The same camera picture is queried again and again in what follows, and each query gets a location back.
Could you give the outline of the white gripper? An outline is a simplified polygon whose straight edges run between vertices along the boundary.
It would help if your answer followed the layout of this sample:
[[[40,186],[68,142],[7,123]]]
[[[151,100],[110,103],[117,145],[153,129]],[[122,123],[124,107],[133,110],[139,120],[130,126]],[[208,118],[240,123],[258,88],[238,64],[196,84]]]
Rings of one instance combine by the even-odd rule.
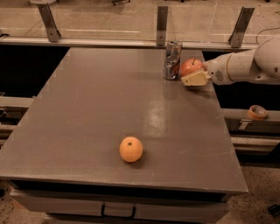
[[[216,85],[229,85],[231,79],[228,76],[228,59],[230,54],[223,54],[215,59],[208,60],[203,63],[204,68],[201,68],[193,73],[189,73],[181,78],[184,86],[205,86],[208,81]]]

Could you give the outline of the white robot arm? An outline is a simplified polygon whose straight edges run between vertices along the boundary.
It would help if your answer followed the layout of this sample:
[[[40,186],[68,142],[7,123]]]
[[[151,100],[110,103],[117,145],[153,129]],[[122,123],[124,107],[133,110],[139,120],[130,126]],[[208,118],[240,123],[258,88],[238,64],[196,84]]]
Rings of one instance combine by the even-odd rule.
[[[216,85],[236,82],[254,84],[280,84],[280,36],[266,38],[256,49],[223,54],[203,63],[203,66],[183,75],[184,86],[205,86],[209,81]]]

